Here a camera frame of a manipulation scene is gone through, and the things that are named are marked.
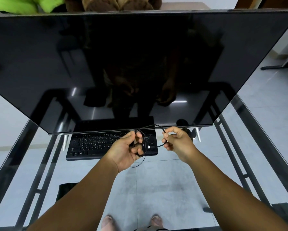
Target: silver stand leg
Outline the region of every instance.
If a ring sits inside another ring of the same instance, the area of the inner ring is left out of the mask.
[[[65,151],[66,149],[67,139],[68,139],[68,135],[64,135],[63,151]]]
[[[199,131],[199,128],[198,128],[198,127],[196,127],[196,128],[195,128],[195,131],[196,131],[196,135],[197,135],[197,137],[198,137],[198,141],[201,143],[201,140],[200,140],[200,131]]]

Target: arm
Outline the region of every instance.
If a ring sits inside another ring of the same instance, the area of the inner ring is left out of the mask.
[[[142,135],[134,131],[115,141],[109,151],[92,170],[64,197],[47,210],[28,231],[96,230],[117,174],[127,169],[143,154],[142,146],[130,148],[135,138]]]
[[[165,130],[164,147],[187,163],[223,230],[288,230],[288,225],[252,194],[227,177],[178,127]]]

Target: person's right arm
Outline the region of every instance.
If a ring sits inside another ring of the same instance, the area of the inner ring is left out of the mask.
[[[178,127],[165,130],[164,147],[187,163],[222,230],[282,230],[288,225],[272,209],[227,177]]]

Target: space bar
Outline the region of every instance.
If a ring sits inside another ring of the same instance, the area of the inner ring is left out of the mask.
[[[99,155],[107,153],[108,149],[90,150],[87,155]]]

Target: glass table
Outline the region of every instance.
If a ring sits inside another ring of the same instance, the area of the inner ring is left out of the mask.
[[[61,184],[79,182],[98,162],[67,161],[63,136],[32,146],[37,130],[28,121],[0,167],[0,231],[25,230],[56,202]],[[288,222],[288,162],[238,95],[212,127],[200,129],[201,143],[190,130],[201,152]],[[161,130],[156,135],[161,142]],[[103,216],[111,214],[126,231],[155,213],[170,230],[220,230],[188,165],[174,152],[158,151],[117,176]]]

